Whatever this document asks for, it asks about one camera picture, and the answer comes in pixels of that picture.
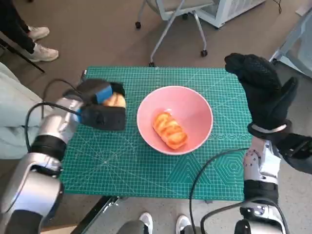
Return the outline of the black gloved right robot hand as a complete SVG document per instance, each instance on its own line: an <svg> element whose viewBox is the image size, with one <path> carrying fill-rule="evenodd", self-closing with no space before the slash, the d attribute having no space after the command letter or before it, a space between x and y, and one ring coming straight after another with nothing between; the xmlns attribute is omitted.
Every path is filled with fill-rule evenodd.
<svg viewBox="0 0 312 234"><path fill-rule="evenodd" d="M268 131L286 124L298 79L292 77L281 84L275 67L253 54L231 53L225 63L226 71L237 76L245 91L252 124Z"/></svg>

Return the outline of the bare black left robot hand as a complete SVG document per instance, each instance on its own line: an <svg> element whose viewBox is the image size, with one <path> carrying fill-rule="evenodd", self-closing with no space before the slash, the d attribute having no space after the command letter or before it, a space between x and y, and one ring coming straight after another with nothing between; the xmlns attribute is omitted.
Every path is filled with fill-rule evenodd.
<svg viewBox="0 0 312 234"><path fill-rule="evenodd" d="M125 97L125 90L122 83L109 82L103 79L87 79L83 81L76 90L84 102L100 104L108 100L114 93Z"/></svg>

